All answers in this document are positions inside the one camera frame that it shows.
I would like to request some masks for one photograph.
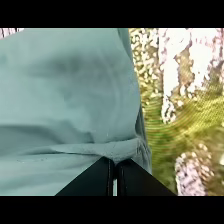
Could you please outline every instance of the person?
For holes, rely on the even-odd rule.
[[[128,29],[25,29],[0,41],[0,78],[0,195],[112,195],[115,178],[133,195],[119,175],[152,177]]]

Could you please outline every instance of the black pants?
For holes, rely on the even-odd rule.
[[[112,160],[101,158],[65,186],[56,196],[113,196],[117,179],[117,196],[175,196],[133,160],[116,167]]]

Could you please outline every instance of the blurry background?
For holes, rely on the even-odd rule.
[[[224,195],[223,28],[129,32],[153,175],[178,195]]]

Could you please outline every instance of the clothing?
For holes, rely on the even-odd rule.
[[[0,79],[0,195],[55,195],[102,156],[151,173],[127,29],[25,29]]]

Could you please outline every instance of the black trousers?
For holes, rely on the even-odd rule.
[[[56,196],[113,196],[113,180],[117,179],[117,196],[175,196],[133,160],[116,167],[101,158],[81,173]]]

